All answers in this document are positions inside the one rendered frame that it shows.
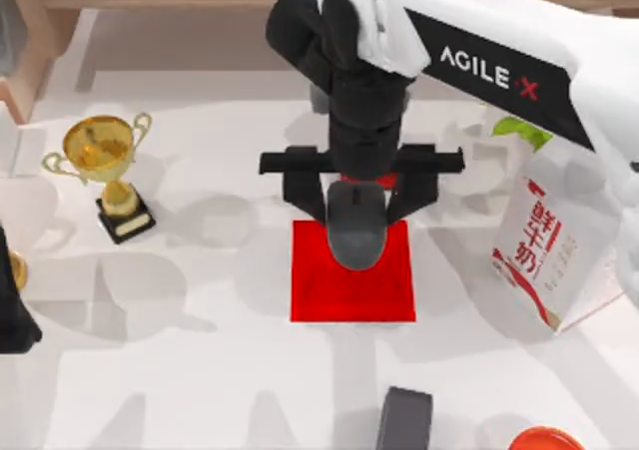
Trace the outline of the grey computer mouse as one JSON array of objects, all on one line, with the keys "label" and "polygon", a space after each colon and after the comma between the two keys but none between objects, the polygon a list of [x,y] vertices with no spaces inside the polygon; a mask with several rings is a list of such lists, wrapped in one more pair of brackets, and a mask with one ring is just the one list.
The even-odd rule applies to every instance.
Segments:
[{"label": "grey computer mouse", "polygon": [[386,243],[385,193],[376,182],[338,181],[327,191],[326,232],[336,261],[366,270],[380,259]]}]

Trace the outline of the red square mat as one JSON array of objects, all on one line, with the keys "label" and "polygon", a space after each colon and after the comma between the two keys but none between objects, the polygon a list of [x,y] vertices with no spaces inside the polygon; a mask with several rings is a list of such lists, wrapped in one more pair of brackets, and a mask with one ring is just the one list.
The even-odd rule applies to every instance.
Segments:
[{"label": "red square mat", "polygon": [[415,321],[408,226],[386,227],[378,262],[350,270],[333,257],[326,224],[295,220],[292,229],[291,321],[406,323]]}]

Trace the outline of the white and red milk carton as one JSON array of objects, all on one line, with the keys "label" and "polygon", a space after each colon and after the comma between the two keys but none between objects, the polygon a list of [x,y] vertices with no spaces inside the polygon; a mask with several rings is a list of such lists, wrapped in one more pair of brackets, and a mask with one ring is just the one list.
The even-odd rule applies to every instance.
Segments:
[{"label": "white and red milk carton", "polygon": [[519,137],[531,153],[514,180],[493,266],[560,333],[623,293],[614,249],[620,210],[592,152],[512,117],[492,133]]}]

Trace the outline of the gold trophy on black base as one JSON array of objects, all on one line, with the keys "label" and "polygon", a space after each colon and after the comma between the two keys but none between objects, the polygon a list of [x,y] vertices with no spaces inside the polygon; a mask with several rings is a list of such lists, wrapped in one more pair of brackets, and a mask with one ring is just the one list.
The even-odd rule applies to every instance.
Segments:
[{"label": "gold trophy on black base", "polygon": [[51,152],[41,161],[42,168],[52,174],[104,186],[96,199],[98,217],[116,244],[156,224],[136,188],[123,180],[151,126],[147,113],[138,114],[132,123],[112,115],[92,116],[67,132],[62,153]]}]

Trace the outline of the dark grey box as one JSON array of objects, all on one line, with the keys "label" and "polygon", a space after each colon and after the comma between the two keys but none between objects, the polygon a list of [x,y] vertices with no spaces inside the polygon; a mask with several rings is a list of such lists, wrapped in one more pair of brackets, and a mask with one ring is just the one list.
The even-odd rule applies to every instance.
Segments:
[{"label": "dark grey box", "polygon": [[391,386],[383,400],[375,450],[428,450],[430,394]]}]

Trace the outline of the orange plate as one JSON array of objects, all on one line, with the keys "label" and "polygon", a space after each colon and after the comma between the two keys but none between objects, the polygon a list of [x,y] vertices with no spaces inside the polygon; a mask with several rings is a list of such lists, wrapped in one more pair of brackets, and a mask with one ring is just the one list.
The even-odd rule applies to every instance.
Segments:
[{"label": "orange plate", "polygon": [[507,450],[586,450],[571,435],[550,427],[531,427],[518,434]]}]

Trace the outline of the small gold object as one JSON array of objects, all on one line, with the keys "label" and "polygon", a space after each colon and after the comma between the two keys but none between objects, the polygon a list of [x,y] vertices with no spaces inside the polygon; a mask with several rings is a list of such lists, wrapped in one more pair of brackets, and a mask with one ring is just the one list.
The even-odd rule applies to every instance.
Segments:
[{"label": "small gold object", "polygon": [[18,252],[9,251],[13,277],[18,290],[22,290],[28,280],[28,264]]}]

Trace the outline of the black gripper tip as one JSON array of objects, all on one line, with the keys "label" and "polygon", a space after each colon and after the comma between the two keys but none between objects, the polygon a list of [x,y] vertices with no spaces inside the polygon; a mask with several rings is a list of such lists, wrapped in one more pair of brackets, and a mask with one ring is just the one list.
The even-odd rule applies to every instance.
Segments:
[{"label": "black gripper tip", "polygon": [[41,339],[42,331],[18,293],[0,225],[0,354],[25,354]]}]

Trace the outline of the wooden cabinet with dark inside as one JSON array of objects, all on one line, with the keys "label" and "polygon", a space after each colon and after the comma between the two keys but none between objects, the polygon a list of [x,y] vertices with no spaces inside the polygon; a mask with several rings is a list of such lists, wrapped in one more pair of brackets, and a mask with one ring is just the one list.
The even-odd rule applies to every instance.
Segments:
[{"label": "wooden cabinet with dark inside", "polygon": [[78,10],[46,0],[0,0],[0,101],[14,121],[29,121],[50,65],[68,48]]}]

